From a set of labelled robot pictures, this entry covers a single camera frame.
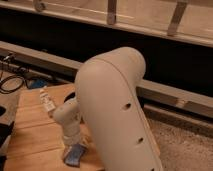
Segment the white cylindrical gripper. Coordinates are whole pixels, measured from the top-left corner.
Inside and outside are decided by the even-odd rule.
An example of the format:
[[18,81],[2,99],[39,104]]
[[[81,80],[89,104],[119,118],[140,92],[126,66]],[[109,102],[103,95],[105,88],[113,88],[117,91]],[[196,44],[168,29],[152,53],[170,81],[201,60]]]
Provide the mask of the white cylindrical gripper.
[[64,130],[63,131],[63,142],[66,145],[63,151],[62,160],[65,160],[68,153],[72,150],[72,145],[77,144],[81,140],[81,133],[80,130]]

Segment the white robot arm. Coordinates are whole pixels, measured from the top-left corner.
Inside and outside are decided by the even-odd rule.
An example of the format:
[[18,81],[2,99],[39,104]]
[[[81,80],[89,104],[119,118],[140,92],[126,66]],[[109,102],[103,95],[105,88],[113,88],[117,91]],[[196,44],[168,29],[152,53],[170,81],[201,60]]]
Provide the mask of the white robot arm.
[[53,113],[64,143],[79,143],[80,123],[85,122],[106,171],[163,171],[136,93],[145,71],[143,55],[131,47],[82,64],[75,77],[75,96]]

